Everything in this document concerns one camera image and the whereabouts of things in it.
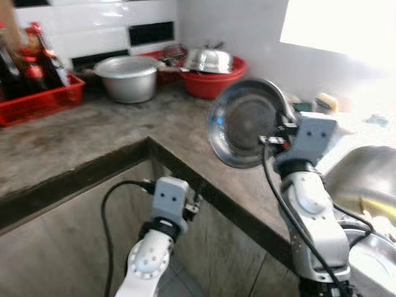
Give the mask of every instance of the kitchen utensil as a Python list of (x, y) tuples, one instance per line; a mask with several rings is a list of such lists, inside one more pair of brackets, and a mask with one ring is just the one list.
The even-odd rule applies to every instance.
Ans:
[(175, 67), (187, 56), (187, 49), (180, 43), (164, 47), (162, 51), (163, 61), (167, 66)]
[(283, 93), (267, 80), (246, 79), (224, 90), (209, 113), (209, 141), (219, 159), (235, 168), (261, 163), (258, 136), (275, 129), (279, 111), (293, 119)]
[(183, 67), (160, 67), (163, 72), (200, 71), (216, 74), (230, 74), (233, 67), (233, 57), (214, 49), (192, 49), (184, 62)]
[(203, 99), (216, 99), (229, 85), (236, 82), (246, 72), (246, 63), (233, 57), (233, 70), (231, 74), (196, 74), (183, 72), (181, 77), (186, 90), (193, 96)]
[(140, 103), (154, 96), (158, 63), (150, 57), (121, 56), (99, 62), (94, 71), (115, 101)]
[[(344, 229), (349, 242), (359, 236), (364, 236), (365, 231), (359, 229)], [(364, 287), (376, 286), (376, 295), (364, 294), (363, 296), (394, 296), (396, 294), (396, 246), (386, 237), (373, 233), (358, 242), (350, 251), (349, 261), (353, 274), (363, 274), (371, 284)], [(380, 292), (387, 290), (390, 294)]]

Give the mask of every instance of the white tile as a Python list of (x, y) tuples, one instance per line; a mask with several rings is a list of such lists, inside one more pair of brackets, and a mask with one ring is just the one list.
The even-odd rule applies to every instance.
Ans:
[(125, 25), (125, 3), (81, 4), (53, 7), (58, 33), (99, 30)]
[(126, 25), (143, 25), (177, 20), (177, 0), (129, 1)]
[(21, 28), (30, 26), (31, 22), (39, 22), (45, 35), (55, 34), (58, 23), (53, 14), (53, 7), (37, 6), (15, 9), (15, 15)]
[(64, 6), (64, 5), (72, 5), (72, 4), (122, 2), (123, 0), (47, 0), (47, 1), (52, 6)]
[(178, 43), (176, 40), (151, 43), (149, 45), (132, 46), (128, 49), (130, 55), (151, 53), (152, 51), (161, 51), (168, 45)]
[(68, 58), (128, 49), (129, 37), (124, 27), (81, 31), (60, 35)]

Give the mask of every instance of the sponge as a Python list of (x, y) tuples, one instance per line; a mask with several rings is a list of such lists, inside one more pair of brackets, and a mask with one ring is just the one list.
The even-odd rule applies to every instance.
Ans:
[(338, 100), (326, 93), (319, 93), (315, 98), (315, 111), (319, 113), (336, 113), (338, 112)]

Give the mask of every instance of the aluminum pot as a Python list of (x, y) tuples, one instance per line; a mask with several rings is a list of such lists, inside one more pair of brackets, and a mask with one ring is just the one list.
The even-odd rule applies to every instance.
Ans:
[(120, 56), (99, 62), (94, 71), (109, 96), (120, 103), (140, 103), (155, 94), (158, 61), (143, 56)]

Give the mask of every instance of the red plastic basin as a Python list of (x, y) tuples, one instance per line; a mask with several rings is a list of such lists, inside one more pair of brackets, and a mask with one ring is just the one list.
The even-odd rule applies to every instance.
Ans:
[(192, 96), (202, 99), (216, 99), (229, 85), (239, 80), (246, 72), (246, 63), (234, 56), (233, 70), (230, 74), (198, 74), (182, 72), (184, 86)]

